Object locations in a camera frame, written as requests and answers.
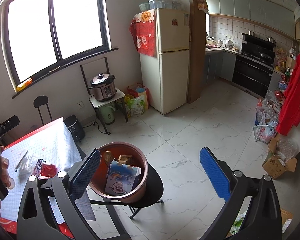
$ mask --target window sill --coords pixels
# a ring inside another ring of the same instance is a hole
[[[54,74],[54,73],[56,73],[56,72],[62,70],[62,69],[65,69],[66,67],[69,67],[69,66],[71,66],[71,65],[73,65],[73,64],[76,64],[76,63],[79,63],[79,62],[81,62],[81,61],[83,61],[83,60],[86,60],[86,59],[89,59],[89,58],[92,58],[92,57],[95,57],[95,56],[99,56],[99,55],[102,55],[102,54],[105,54],[105,53],[108,53],[108,52],[111,52],[111,51],[115,51],[115,50],[118,50],[118,49],[119,49],[119,48],[107,49],[107,50],[104,50],[104,51],[101,51],[101,52],[98,52],[98,53],[95,53],[95,54],[92,54],[92,55],[89,55],[89,56],[86,56],[86,57],[79,58],[79,59],[74,60],[74,61],[72,61],[72,62],[70,62],[70,63],[68,63],[68,64],[66,64],[66,65],[64,65],[64,66],[61,66],[61,67],[59,67],[58,69],[56,69],[55,71],[50,72],[50,73],[48,73],[48,74],[46,74],[46,75],[40,77],[39,79],[33,81],[29,86],[27,86],[26,88],[24,88],[24,89],[21,90],[20,92],[17,92],[16,94],[14,94],[14,95],[12,96],[12,99],[14,99],[14,98],[17,97],[18,95],[20,95],[23,91],[27,90],[29,87],[32,87],[34,84],[37,84],[37,83],[40,82],[42,79],[44,79],[44,78],[46,78],[46,77],[48,77],[48,76],[50,76],[50,75],[52,75],[52,74]]]

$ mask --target human hand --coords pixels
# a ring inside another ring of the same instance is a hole
[[[4,151],[4,147],[0,146],[0,150],[1,152]],[[10,176],[8,173],[8,168],[9,168],[9,160],[1,157],[1,167],[2,167],[2,174],[1,174],[1,180],[3,183],[5,183],[7,185],[7,187],[11,186],[11,182],[9,181]]]

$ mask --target green kettle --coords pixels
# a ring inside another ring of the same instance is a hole
[[[114,121],[115,121],[114,115],[113,115],[113,111],[115,111],[114,107],[108,106],[108,105],[102,106],[102,107],[100,107],[100,111],[102,114],[102,118],[106,124],[114,123]]]

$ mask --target rice cooker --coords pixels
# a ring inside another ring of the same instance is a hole
[[[107,73],[100,73],[91,80],[90,89],[96,100],[104,102],[114,98],[116,93],[114,80],[115,76]]]

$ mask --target pressure cooker lid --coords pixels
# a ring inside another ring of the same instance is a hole
[[[91,85],[98,85],[104,82],[111,83],[114,80],[113,75],[109,75],[107,73],[100,73],[98,76],[94,77],[93,80],[91,80]]]

